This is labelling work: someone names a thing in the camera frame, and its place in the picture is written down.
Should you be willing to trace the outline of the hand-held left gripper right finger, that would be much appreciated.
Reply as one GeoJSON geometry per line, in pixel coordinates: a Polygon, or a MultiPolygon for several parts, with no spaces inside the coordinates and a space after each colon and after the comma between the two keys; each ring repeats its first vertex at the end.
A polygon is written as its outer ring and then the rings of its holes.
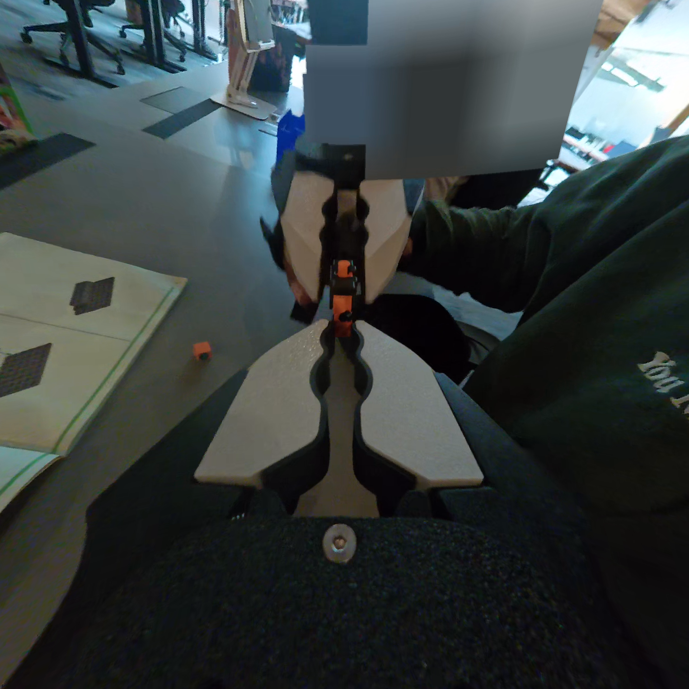
{"type": "Polygon", "coordinates": [[[433,369],[369,323],[358,346],[353,462],[366,488],[468,488],[483,472],[433,369]]]}

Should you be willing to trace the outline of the white desk stand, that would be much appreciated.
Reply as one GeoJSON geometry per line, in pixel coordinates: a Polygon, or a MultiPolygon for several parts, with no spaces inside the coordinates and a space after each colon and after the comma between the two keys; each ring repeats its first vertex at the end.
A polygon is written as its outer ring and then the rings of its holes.
{"type": "Polygon", "coordinates": [[[228,83],[211,97],[218,106],[264,123],[276,107],[248,93],[257,58],[273,49],[271,1],[230,1],[225,9],[228,83]]]}

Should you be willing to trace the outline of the green toy brick box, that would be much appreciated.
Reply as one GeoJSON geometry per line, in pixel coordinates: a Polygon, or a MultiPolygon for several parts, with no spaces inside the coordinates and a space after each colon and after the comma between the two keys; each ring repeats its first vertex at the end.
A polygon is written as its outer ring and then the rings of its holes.
{"type": "Polygon", "coordinates": [[[1,66],[1,156],[37,140],[10,80],[1,66]]]}

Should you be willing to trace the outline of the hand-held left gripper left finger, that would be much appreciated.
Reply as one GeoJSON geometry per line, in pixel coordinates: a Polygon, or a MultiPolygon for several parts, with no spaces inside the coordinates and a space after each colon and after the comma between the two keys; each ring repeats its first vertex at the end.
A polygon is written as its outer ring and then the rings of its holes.
{"type": "Polygon", "coordinates": [[[321,404],[311,385],[328,320],[283,340],[247,370],[196,469],[204,484],[264,485],[266,471],[315,441],[321,404]]]}

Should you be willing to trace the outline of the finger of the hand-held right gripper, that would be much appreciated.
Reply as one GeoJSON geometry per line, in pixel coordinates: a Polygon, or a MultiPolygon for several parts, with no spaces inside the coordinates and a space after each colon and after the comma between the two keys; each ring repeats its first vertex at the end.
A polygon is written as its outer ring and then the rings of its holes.
{"type": "Polygon", "coordinates": [[[317,305],[329,284],[327,230],[337,217],[335,183],[316,173],[294,173],[280,224],[288,284],[299,306],[317,305]]]}
{"type": "Polygon", "coordinates": [[[366,240],[356,257],[356,274],[360,297],[369,305],[397,271],[409,237],[411,215],[401,179],[364,180],[359,186],[359,199],[366,203],[368,213],[363,221],[366,240]]]}

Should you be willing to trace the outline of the black office chair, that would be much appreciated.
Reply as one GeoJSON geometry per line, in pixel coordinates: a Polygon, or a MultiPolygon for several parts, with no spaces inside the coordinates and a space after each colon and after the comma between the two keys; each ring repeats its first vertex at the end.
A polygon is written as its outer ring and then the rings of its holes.
{"type": "Polygon", "coordinates": [[[103,86],[107,89],[118,87],[104,76],[101,76],[92,61],[90,47],[108,57],[116,68],[116,74],[125,75],[121,53],[116,47],[100,39],[93,31],[90,13],[100,12],[112,7],[115,1],[53,1],[65,14],[65,20],[57,23],[26,25],[19,36],[26,45],[33,42],[33,34],[58,34],[61,42],[58,59],[43,58],[48,65],[57,67],[69,76],[79,77],[103,86]]]}

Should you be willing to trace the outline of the blue plastic bin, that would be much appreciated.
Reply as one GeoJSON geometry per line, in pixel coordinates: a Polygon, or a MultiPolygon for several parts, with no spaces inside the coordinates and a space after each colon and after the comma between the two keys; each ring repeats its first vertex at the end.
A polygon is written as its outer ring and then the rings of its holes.
{"type": "Polygon", "coordinates": [[[276,164],[284,153],[294,150],[298,138],[305,132],[305,115],[296,115],[291,109],[282,114],[277,123],[276,164]]]}

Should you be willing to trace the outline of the white instruction booklet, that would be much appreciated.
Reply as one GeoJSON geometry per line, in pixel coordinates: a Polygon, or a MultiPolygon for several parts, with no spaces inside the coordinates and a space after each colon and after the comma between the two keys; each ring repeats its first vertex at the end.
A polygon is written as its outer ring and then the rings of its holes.
{"type": "Polygon", "coordinates": [[[79,441],[185,278],[1,234],[1,510],[79,441]]]}

